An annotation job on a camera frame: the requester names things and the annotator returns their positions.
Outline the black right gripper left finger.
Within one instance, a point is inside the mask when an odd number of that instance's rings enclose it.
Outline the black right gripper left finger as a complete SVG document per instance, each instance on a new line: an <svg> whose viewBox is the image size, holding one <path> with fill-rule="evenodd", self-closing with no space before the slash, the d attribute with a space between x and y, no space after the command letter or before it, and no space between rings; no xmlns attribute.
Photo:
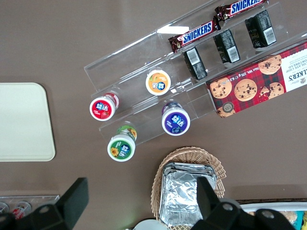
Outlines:
<svg viewBox="0 0 307 230"><path fill-rule="evenodd" d="M71 230L89 203L88 179L78 178L55 204L43 205L29 215L16 219L1 214L2 230Z"/></svg>

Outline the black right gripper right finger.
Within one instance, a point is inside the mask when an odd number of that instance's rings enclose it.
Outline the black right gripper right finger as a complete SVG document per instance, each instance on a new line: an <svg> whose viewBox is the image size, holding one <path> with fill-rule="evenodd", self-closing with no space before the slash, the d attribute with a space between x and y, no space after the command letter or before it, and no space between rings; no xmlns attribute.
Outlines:
<svg viewBox="0 0 307 230"><path fill-rule="evenodd" d="M255 215L245 212L232 199L219 199L204 177L197 178L197 202L202 219L193 230L293 230L286 217L272 209L258 209Z"/></svg>

